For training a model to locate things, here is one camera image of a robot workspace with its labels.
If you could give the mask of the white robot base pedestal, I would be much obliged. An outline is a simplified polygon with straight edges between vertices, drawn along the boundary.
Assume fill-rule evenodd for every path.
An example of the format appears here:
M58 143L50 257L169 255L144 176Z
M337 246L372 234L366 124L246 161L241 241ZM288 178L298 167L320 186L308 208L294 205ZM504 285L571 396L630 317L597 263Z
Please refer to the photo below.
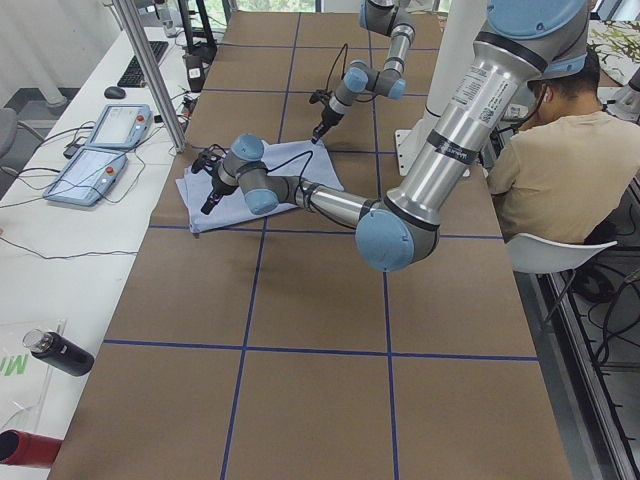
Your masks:
M423 117L411 130L396 130L399 174L406 176L443 116L449 100L474 60L473 41L486 20L487 0L453 0L444 26Z

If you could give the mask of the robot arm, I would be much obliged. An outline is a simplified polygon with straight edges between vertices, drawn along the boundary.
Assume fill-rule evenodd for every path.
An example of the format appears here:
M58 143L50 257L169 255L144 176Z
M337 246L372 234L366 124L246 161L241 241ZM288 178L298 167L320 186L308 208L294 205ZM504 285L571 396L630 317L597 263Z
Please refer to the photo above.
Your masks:
M404 178L383 198L363 198L299 175L273 176L263 163L262 141L244 134L214 163L203 212L236 191L256 215L295 204L353 227L358 251L371 267L383 272L406 268L435 249L441 206L519 87L583 67L589 18L585 1L489 2L473 41L473 61L443 112L396 132Z
M350 63L335 90L316 90L309 102L324 105L321 120L311 141L318 142L337 126L348 109L364 93L397 100L406 91L404 79L406 56L415 38L415 24L407 11L407 1L363 1L359 11L361 28L390 39L389 50L381 69L362 60Z

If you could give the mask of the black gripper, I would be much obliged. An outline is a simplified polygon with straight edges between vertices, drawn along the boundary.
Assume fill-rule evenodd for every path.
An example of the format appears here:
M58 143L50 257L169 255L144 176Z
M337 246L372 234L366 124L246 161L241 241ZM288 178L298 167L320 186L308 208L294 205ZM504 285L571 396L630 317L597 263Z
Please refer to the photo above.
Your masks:
M224 168L216 168L212 173L213 191L207 196L201 207L201 213L209 215L221 201L221 196L232 195L237 190L237 180Z
M327 105L324 107L321 113L321 123L316 126L311 135L311 142L313 144L317 144L327 133L328 131L339 124L342 119L342 114L336 112L331 106Z

